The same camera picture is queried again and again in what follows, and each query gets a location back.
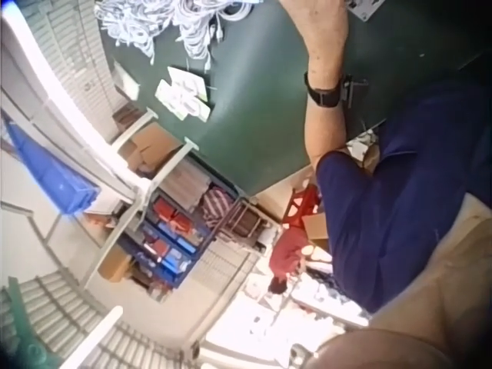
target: white cable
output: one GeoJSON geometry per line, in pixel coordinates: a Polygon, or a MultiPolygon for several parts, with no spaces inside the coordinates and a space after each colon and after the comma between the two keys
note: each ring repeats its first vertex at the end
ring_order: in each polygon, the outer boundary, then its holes
{"type": "Polygon", "coordinates": [[[176,41],[183,42],[190,58],[205,60],[207,71],[211,67],[212,40],[221,42],[224,38],[220,18],[238,22],[252,9],[251,3],[234,0],[102,0],[96,2],[94,13],[117,46],[123,43],[139,48],[151,64],[154,37],[169,25],[177,26],[180,35],[176,41]]]}

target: table surface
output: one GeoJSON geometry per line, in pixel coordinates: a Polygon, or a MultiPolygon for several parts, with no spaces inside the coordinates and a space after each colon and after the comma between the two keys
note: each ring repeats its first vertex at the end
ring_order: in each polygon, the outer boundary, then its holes
{"type": "MultiPolygon", "coordinates": [[[[350,17],[344,70],[370,85],[361,119],[347,123],[350,138],[382,122],[412,88],[461,68],[490,47],[480,8],[462,2],[387,0],[367,23],[350,17]]],[[[266,0],[245,20],[226,24],[225,40],[212,47],[208,74],[202,61],[188,60],[189,70],[212,87],[206,123],[194,117],[179,121],[155,98],[160,80],[170,81],[168,66],[187,68],[185,50],[175,42],[177,29],[156,38],[154,65],[136,48],[117,48],[101,34],[110,64],[118,61],[140,84],[137,105],[156,111],[159,123],[177,138],[197,143],[201,158],[246,194],[308,164],[303,134],[308,57],[277,1],[266,0]]]]}

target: plastic bin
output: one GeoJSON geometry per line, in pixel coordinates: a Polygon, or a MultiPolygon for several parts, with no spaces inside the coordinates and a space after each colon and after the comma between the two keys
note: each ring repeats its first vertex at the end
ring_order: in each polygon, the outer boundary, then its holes
{"type": "Polygon", "coordinates": [[[19,157],[62,214],[84,211],[98,197],[98,186],[53,156],[19,126],[8,122],[6,126],[19,157]]]}

